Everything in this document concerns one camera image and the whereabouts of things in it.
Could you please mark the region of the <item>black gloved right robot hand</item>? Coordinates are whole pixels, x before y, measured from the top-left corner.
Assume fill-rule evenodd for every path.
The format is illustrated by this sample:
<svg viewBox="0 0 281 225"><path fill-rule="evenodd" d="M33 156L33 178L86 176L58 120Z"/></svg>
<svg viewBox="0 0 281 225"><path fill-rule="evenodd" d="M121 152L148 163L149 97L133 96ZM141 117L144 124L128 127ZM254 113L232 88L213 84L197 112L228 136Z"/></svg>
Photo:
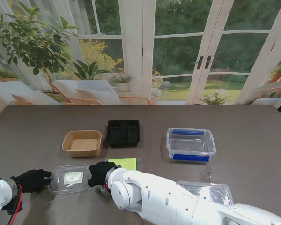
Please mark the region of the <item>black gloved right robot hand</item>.
<svg viewBox="0 0 281 225"><path fill-rule="evenodd" d="M106 182L106 176L110 170L115 170L120 168L114 162L98 162L95 165L89 167L91 173L91 178L88 180L88 185L94 187L96 185L104 186Z"/></svg>

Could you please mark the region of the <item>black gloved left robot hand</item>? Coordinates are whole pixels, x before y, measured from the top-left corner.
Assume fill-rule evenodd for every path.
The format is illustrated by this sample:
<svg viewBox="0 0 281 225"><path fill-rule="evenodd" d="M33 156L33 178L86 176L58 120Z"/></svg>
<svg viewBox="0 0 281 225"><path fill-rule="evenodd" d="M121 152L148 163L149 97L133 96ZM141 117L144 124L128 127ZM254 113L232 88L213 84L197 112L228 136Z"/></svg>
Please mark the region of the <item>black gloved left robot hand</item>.
<svg viewBox="0 0 281 225"><path fill-rule="evenodd" d="M32 169L17 177L13 176L11 179L18 186L21 186L23 193L34 193L42 191L45 186L51 183L51 174L43 169Z"/></svg>

